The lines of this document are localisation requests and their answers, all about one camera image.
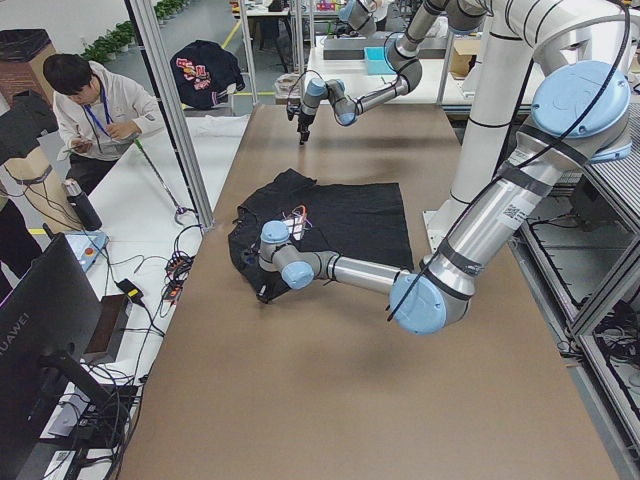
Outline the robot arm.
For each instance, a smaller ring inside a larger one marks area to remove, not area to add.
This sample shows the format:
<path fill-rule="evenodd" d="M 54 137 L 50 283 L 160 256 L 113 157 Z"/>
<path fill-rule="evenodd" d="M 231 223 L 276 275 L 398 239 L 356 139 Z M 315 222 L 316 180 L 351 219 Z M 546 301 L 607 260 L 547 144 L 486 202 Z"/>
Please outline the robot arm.
<path fill-rule="evenodd" d="M 477 277 L 564 172 L 629 154 L 630 99 L 625 74 L 610 63 L 580 60 L 546 74 L 506 161 L 460 163 L 427 227 L 440 240 L 415 274 L 334 251 L 302 252 L 281 220 L 262 228 L 259 266 L 293 290 L 322 279 L 386 293 L 402 328 L 434 333 L 464 317 Z"/>
<path fill-rule="evenodd" d="M 365 112 L 413 92 L 423 74 L 420 46 L 438 17 L 447 17 L 450 32 L 466 34 L 481 24 L 486 13 L 487 8 L 478 1 L 423 1 L 405 30 L 390 35 L 383 44 L 381 61 L 389 70 L 388 80 L 363 95 L 351 96 L 341 79 L 313 73 L 305 82 L 299 104 L 287 108 L 288 119 L 297 121 L 299 143 L 309 140 L 310 127 L 324 101 L 339 125 L 350 126 Z"/>

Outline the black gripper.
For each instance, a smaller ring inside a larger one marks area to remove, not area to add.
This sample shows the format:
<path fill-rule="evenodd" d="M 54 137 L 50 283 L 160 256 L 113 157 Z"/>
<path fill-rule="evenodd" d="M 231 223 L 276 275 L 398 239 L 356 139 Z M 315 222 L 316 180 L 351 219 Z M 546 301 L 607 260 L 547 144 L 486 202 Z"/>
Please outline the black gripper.
<path fill-rule="evenodd" d="M 273 286 L 271 284 L 264 283 L 260 289 L 256 292 L 256 298 L 260 302 L 270 302 L 273 294 Z"/>
<path fill-rule="evenodd" d="M 312 124 L 312 116 L 304 112 L 298 114 L 297 132 L 300 134 L 299 144 L 304 145 L 309 139 L 309 128 Z"/>

